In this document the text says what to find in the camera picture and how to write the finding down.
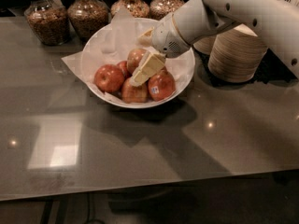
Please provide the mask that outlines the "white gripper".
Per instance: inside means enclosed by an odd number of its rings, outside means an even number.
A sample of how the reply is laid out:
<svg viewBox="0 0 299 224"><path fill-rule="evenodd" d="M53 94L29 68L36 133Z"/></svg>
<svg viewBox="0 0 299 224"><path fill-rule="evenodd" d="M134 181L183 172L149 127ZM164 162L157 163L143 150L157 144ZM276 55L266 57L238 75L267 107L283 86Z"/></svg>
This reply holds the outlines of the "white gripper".
<svg viewBox="0 0 299 224"><path fill-rule="evenodd" d="M236 26L236 21L218 15L203 0L189 0L137 38L138 46L153 46L160 53L147 51L144 54L130 78L130 84L134 87L143 85L164 68L166 58L177 58L197 41Z"/></svg>

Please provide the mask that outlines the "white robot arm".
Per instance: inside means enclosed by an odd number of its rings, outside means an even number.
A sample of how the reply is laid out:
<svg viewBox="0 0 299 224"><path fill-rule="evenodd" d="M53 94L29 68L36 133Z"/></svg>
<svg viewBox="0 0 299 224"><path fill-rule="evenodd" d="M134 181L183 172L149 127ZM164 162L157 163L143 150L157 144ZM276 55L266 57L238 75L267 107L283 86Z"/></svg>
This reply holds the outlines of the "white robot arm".
<svg viewBox="0 0 299 224"><path fill-rule="evenodd" d="M164 67L167 58L177 58L198 40L240 24L248 26L299 76L299 7L284 0L189 0L137 39L155 51L142 58L131 84L144 84Z"/></svg>

